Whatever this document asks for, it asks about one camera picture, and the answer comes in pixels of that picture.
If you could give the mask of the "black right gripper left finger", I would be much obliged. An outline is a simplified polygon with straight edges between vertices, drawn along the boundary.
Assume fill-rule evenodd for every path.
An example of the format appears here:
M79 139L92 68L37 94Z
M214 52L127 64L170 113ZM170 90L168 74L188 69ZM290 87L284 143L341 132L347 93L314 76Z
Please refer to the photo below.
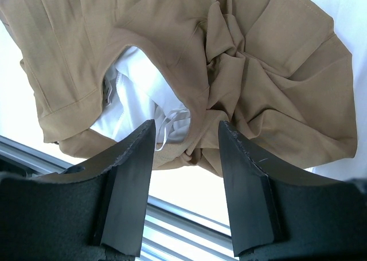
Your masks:
M122 141L67 168L1 173L2 260L135 260L155 149L147 120Z

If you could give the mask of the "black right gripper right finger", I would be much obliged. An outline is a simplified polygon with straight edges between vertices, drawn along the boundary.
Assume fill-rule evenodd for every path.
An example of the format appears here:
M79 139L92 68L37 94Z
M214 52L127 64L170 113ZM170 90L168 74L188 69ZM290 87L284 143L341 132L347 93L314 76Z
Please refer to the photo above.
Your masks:
M300 169L218 127L233 253L240 260L365 260L366 180Z

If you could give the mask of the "tan brown skirt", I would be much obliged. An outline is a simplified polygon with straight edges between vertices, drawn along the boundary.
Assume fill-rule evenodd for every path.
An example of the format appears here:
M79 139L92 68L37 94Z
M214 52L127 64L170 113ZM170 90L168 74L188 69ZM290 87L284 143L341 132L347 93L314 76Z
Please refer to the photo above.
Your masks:
M154 119L154 169L222 175L218 126L307 169L357 151L352 56L311 0L1 0L46 143L91 158Z

